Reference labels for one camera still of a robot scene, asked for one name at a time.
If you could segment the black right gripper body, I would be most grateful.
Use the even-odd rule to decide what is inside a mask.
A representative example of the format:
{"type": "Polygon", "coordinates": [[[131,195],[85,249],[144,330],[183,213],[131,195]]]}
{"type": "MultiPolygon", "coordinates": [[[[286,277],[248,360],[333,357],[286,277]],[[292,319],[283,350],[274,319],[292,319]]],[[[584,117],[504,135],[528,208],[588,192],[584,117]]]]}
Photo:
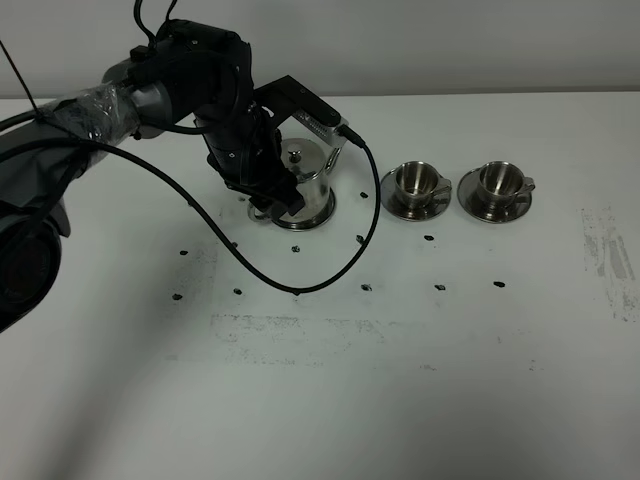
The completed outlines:
{"type": "Polygon", "coordinates": [[[194,112],[204,127],[209,164],[232,190],[261,200],[293,200],[295,177],[283,165],[268,114],[250,99],[236,112],[208,104],[194,112]]]}

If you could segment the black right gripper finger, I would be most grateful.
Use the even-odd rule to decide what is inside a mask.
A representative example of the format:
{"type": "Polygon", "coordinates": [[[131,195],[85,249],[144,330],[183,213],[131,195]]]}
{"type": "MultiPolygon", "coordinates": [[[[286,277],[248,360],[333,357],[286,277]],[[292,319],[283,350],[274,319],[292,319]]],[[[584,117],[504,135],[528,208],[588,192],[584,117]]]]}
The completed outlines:
{"type": "Polygon", "coordinates": [[[253,216],[270,216],[273,201],[262,196],[251,196],[249,198],[250,208],[253,216]]]}
{"type": "Polygon", "coordinates": [[[305,207],[304,197],[299,193],[296,187],[287,187],[283,189],[280,193],[279,201],[282,204],[282,213],[280,216],[295,216],[305,207]]]}

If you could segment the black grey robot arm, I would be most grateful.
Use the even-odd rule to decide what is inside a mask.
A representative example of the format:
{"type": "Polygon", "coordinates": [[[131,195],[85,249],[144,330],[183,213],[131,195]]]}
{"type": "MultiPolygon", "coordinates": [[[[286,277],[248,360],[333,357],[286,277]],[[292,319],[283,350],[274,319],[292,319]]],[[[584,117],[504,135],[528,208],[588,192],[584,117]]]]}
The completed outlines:
{"type": "Polygon", "coordinates": [[[48,294],[70,233],[63,196],[72,181],[128,138],[200,136],[226,186],[274,217],[304,206],[281,158],[268,105],[276,83],[256,87],[250,45],[232,31],[166,20],[102,83],[1,124],[1,324],[10,327],[48,294]]]}

